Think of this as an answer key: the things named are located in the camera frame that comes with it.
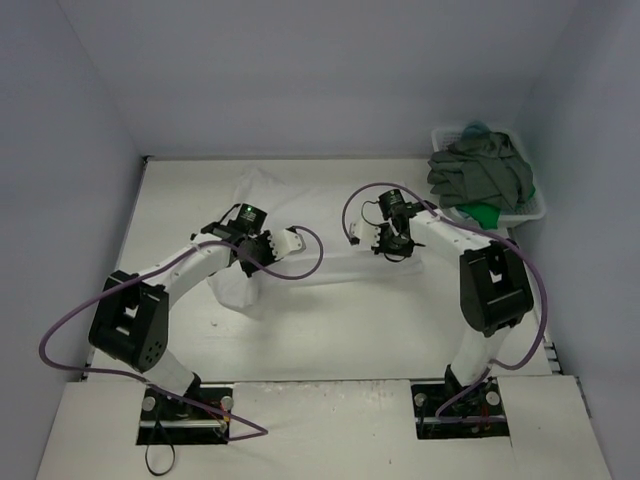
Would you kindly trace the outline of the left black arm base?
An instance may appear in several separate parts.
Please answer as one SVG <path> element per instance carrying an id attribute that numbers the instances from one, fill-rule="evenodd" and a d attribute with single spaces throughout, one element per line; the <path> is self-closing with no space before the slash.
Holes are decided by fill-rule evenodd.
<path id="1" fill-rule="evenodd" d="M 160 478 L 176 464 L 177 446 L 227 445 L 234 406 L 231 384 L 205 384 L 199 402 L 224 412 L 202 410 L 146 388 L 141 402 L 136 444 L 144 446 L 148 473 Z"/>

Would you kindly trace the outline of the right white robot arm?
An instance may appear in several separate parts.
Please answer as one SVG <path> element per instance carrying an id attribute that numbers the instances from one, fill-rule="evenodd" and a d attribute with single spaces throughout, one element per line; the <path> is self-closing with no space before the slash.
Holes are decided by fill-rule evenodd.
<path id="1" fill-rule="evenodd" d="M 507 243 L 456 226 L 399 189 L 378 197 L 384 223 L 376 253 L 409 257 L 424 247 L 458 269 L 459 305 L 466 327 L 447 366 L 442 388 L 445 405 L 464 412 L 479 397 L 475 385 L 490 371 L 505 339 L 533 308 L 533 294 L 522 259 Z"/>

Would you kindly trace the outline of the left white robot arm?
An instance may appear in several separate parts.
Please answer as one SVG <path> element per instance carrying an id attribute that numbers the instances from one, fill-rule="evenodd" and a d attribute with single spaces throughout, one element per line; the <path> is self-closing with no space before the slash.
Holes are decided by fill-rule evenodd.
<path id="1" fill-rule="evenodd" d="M 190 246 L 157 265 L 161 271 L 128 274 L 118 270 L 104 284 L 106 291 L 123 286 L 98 302 L 89 343 L 145 380 L 166 390 L 164 408 L 175 418 L 191 418 L 200 406 L 200 377 L 168 350 L 172 306 L 207 277 L 231 266 L 243 276 L 257 267 L 234 250 L 239 248 L 267 267 L 275 262 L 271 233 L 262 229 L 267 213 L 246 203 L 236 217 L 214 221 L 191 235 Z"/>

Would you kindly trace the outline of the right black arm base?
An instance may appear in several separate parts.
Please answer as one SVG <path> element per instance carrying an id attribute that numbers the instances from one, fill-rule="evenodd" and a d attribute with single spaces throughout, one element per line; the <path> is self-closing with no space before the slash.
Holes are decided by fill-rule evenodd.
<path id="1" fill-rule="evenodd" d="M 418 440 L 458 440 L 509 437 L 510 430 L 496 379 L 448 407 L 440 416 L 436 410 L 452 393 L 443 383 L 414 383 L 411 399 Z"/>

